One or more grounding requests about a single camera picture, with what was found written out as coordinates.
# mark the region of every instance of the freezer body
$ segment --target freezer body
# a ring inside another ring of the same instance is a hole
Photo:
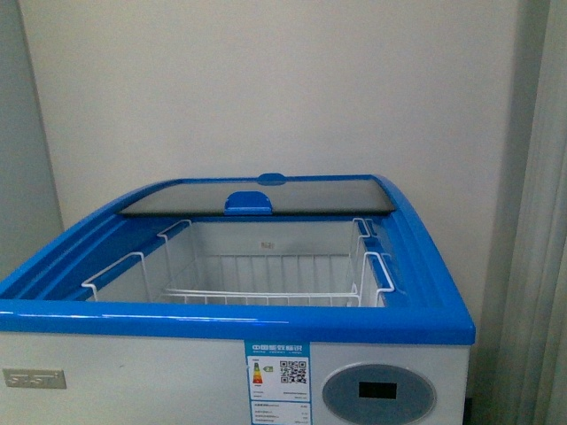
[[[2,416],[457,424],[474,337],[383,177],[162,182],[0,283]]]

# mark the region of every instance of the white curtain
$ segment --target white curtain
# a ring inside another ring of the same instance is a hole
[[[567,0],[552,0],[490,423],[567,424],[566,237]]]

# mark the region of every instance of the sticker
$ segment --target sticker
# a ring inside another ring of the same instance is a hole
[[[309,344],[245,342],[252,425],[312,425]]]

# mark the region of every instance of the blue freezer rim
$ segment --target blue freezer rim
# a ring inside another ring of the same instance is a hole
[[[258,305],[171,305],[0,299],[0,331],[212,339],[263,339],[368,344],[472,345],[475,326],[445,263],[416,211],[383,176],[286,177],[286,181],[374,180],[390,197],[391,216],[419,241],[421,255],[442,288],[441,307],[293,307]],[[87,234],[118,211],[152,192],[184,183],[256,182],[256,178],[176,179],[133,190],[69,228],[0,283],[10,287],[53,250]]]

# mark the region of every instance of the blue lid handle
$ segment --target blue lid handle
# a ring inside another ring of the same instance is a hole
[[[264,173],[264,174],[260,174],[257,182],[262,186],[281,186],[282,184],[287,182],[287,179],[283,174]]]
[[[256,190],[242,190],[231,194],[224,203],[224,215],[271,215],[269,197]]]

